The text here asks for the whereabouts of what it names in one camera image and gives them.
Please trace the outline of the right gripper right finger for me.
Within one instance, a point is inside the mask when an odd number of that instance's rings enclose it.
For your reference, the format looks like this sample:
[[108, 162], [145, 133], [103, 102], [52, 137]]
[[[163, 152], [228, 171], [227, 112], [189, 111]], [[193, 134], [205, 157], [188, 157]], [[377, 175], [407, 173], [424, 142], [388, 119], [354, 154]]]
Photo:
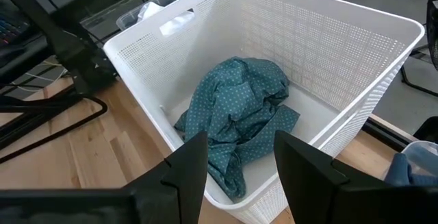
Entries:
[[277, 171], [296, 223], [402, 223], [394, 188], [287, 132], [274, 135]]

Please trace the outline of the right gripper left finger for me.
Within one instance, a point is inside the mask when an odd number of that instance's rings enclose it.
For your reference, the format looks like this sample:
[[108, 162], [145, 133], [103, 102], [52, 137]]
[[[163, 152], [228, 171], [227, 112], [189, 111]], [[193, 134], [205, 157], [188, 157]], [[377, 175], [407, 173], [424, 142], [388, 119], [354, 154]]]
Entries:
[[125, 186], [132, 223], [197, 223], [207, 179], [207, 133], [199, 132]]

